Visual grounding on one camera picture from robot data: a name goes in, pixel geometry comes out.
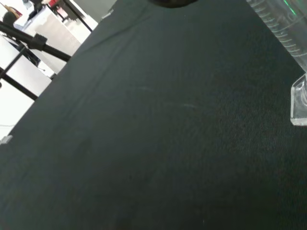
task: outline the black fabric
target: black fabric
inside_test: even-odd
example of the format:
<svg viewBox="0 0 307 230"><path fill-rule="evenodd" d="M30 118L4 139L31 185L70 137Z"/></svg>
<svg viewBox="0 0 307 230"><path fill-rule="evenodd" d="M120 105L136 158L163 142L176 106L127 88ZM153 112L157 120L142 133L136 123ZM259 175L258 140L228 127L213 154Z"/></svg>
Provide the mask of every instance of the black fabric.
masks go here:
<svg viewBox="0 0 307 230"><path fill-rule="evenodd" d="M244 0L118 0L0 146L3 228L305 229L302 74Z"/></svg>

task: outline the black metal stand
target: black metal stand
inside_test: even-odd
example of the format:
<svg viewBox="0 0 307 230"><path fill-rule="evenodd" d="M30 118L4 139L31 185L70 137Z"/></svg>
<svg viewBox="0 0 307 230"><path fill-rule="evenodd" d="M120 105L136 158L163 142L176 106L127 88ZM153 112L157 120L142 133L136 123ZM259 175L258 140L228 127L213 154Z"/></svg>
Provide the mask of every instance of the black metal stand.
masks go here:
<svg viewBox="0 0 307 230"><path fill-rule="evenodd" d="M19 41L22 41L26 44L28 44L30 49L37 49L40 51L44 51L46 53L49 53L59 59L62 59L63 61L69 61L71 56L51 47L46 44L47 39L39 34L36 34L34 37L17 30L15 28L12 28L3 22L0 22L0 31L6 33L7 35L16 38Z"/></svg>
<svg viewBox="0 0 307 230"><path fill-rule="evenodd" d="M27 88L19 84L17 81L15 81L13 78L9 77L7 75L7 72L13 67L13 65L19 60L19 58L26 52L26 47L23 44L20 44L18 46L20 50L19 54L14 58L14 60L7 66L7 68L2 69L0 68L0 80L3 79L16 89L18 89L20 92L24 93L26 96L30 97L32 100L36 100L38 97L29 91Z"/></svg>
<svg viewBox="0 0 307 230"><path fill-rule="evenodd" d="M14 37L16 38L16 40L24 42L28 45L28 47L30 49L37 49L40 51L45 51L46 53L49 53L59 59L62 59L63 61L69 61L69 59L71 58L69 55L51 47L48 46L46 44L47 39L39 34L36 34L34 37L19 31L15 28L12 28L6 24L4 24L3 22L0 22L0 31L6 33L8 36L10 37ZM22 86L21 84L19 84L17 81L15 81L14 79L12 79L11 77L9 77L7 75L7 72L12 68L12 66L19 60L19 58L25 53L26 51L26 47L20 43L19 46L17 47L17 49L20 51L19 54L16 56L16 58L14 58L14 60L8 65L7 68L5 68L4 70L0 68L0 79L4 79L6 82L8 82L10 85L12 85L13 87L15 87L16 89L18 89L19 91L21 91L22 93L24 93L25 95L27 95L28 97L30 97L33 100L37 99L37 96L35 94L33 94L32 92L30 92L28 89L26 89L24 86Z"/></svg>
<svg viewBox="0 0 307 230"><path fill-rule="evenodd" d="M75 9L71 6L71 2L67 1L67 0L63 0L63 2L66 4L66 6L77 16L77 18L83 23L83 25L85 25L85 27L92 32L93 30L91 29L91 27L86 24L86 22L83 20L83 18L75 11Z"/></svg>

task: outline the black object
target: black object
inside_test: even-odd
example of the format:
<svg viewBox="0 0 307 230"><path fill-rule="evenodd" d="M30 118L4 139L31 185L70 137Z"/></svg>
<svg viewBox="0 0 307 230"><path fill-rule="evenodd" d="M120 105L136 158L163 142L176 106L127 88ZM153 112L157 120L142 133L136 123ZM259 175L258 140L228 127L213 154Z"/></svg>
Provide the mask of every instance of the black object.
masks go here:
<svg viewBox="0 0 307 230"><path fill-rule="evenodd" d="M28 20L34 18L43 8L45 5L38 3L34 5L34 10L29 14Z"/></svg>
<svg viewBox="0 0 307 230"><path fill-rule="evenodd" d="M18 49L20 52L18 55L14 58L14 60L7 66L7 68L2 69L0 68L0 80L4 79L6 82L8 82L10 85L18 89L20 92L24 93L26 96L30 97L34 101L37 99L37 96L30 92L28 89L26 89L24 86L22 86L20 83L12 79L7 75L7 72L13 67L13 65L19 60L19 58L24 55L26 52L26 47L23 44L20 44L18 46Z"/></svg>
<svg viewBox="0 0 307 230"><path fill-rule="evenodd" d="M166 7L166 8L179 8L187 6L193 2L196 2L197 0L149 0L150 2Z"/></svg>
<svg viewBox="0 0 307 230"><path fill-rule="evenodd" d="M8 26L14 27L14 22L17 20L17 17L14 13L8 11L3 16L3 22Z"/></svg>
<svg viewBox="0 0 307 230"><path fill-rule="evenodd" d="M62 59L63 61L69 61L71 58L69 55L51 47L46 44L46 38L43 36L36 34L34 37L19 31L15 28L12 28L10 26L7 26L3 22L0 22L0 31L6 33L7 35L16 38L19 41L25 42L29 45L29 47L45 51L46 53L49 53L59 59Z"/></svg>

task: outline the white surface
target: white surface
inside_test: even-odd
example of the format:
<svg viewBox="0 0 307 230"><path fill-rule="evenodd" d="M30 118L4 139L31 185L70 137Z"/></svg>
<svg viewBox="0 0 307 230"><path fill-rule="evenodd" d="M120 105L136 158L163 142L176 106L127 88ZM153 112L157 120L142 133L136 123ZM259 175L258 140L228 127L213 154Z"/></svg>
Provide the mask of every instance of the white surface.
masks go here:
<svg viewBox="0 0 307 230"><path fill-rule="evenodd" d="M12 87L4 80L1 80L1 83L2 87L0 89L0 139L10 133L13 127L34 103L32 99Z"/></svg>
<svg viewBox="0 0 307 230"><path fill-rule="evenodd" d="M0 50L0 67L5 69L19 52L2 36ZM7 74L37 96L51 83L51 80L24 56L20 57Z"/></svg>

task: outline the metal pole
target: metal pole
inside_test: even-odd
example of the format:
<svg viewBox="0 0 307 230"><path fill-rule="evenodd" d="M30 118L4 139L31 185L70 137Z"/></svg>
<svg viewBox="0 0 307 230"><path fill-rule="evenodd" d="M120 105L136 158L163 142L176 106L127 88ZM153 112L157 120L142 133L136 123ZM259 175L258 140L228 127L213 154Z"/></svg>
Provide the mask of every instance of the metal pole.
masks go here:
<svg viewBox="0 0 307 230"><path fill-rule="evenodd" d="M4 24L3 22L0 22L0 31L4 32L5 34L11 36L11 37L14 37L16 38L17 40L20 40L24 43L27 43L28 46L31 45L31 43L33 43L33 37L22 32L22 31L19 31L15 28L12 28L6 24ZM42 51L45 51L46 53L49 53L63 61L69 61L69 59L71 58L71 56L51 47L51 46L48 46L48 45L44 45L44 47L42 48Z"/></svg>
<svg viewBox="0 0 307 230"><path fill-rule="evenodd" d="M68 3L67 0L63 0L63 2L67 5L67 7L77 16L77 18L79 18L79 20L83 23L83 25L85 25L85 27L92 32L93 30L91 29L91 27L86 24L86 22L83 20L83 18L74 10L74 8L71 6L71 3Z"/></svg>

